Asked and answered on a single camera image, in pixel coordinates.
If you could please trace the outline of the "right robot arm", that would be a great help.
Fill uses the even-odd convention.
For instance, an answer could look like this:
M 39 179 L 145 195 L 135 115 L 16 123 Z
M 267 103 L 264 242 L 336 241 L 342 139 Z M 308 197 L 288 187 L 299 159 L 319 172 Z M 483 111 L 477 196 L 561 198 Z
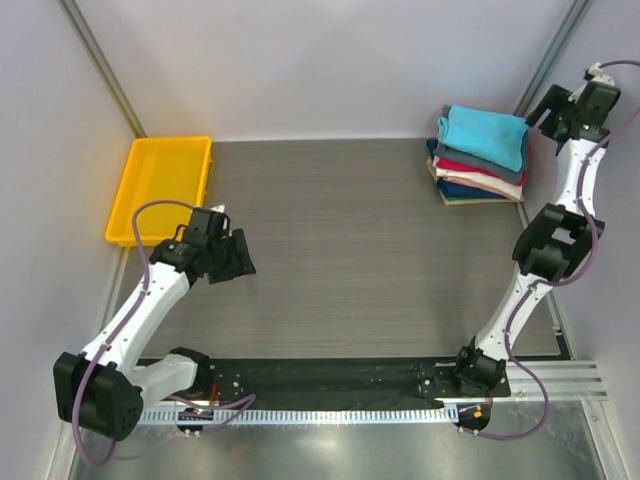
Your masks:
M 610 138 L 604 124 L 620 95 L 611 77 L 590 74 L 574 92 L 552 85 L 528 115 L 528 125 L 557 144 L 554 199 L 518 238 L 515 273 L 492 319 L 457 355 L 450 380 L 458 393 L 485 396 L 505 381 L 513 344 L 536 306 L 553 288 L 571 282 L 593 254 L 605 228 L 593 204 Z

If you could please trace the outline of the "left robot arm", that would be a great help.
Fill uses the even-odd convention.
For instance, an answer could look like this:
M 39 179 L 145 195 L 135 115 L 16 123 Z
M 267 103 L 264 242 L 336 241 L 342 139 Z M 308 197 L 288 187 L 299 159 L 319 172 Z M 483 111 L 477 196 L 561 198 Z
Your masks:
M 212 284 L 253 275 L 243 230 L 222 205 L 195 207 L 186 225 L 142 254 L 143 274 L 110 323 L 80 353 L 53 366 L 61 420 L 113 441 L 128 437 L 143 411 L 181 393 L 198 400 L 212 387 L 210 359 L 177 347 L 160 361 L 138 361 L 170 310 L 201 278 Z

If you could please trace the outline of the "turquoise t shirt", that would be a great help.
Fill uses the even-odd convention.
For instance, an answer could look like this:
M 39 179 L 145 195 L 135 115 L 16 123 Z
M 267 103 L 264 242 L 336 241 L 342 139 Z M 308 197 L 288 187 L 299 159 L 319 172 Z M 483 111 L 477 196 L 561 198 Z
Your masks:
M 453 105 L 437 120 L 446 146 L 513 172 L 524 167 L 528 125 L 522 117 Z

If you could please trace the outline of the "yellow plastic tray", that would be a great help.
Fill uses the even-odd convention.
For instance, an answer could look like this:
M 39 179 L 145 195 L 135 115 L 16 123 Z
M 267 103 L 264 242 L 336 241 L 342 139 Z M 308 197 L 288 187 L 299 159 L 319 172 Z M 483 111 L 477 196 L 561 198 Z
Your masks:
M 105 240 L 120 247 L 134 247 L 133 215 L 149 202 L 176 200 L 202 206 L 211 163 L 212 140 L 208 136 L 135 140 L 107 222 Z

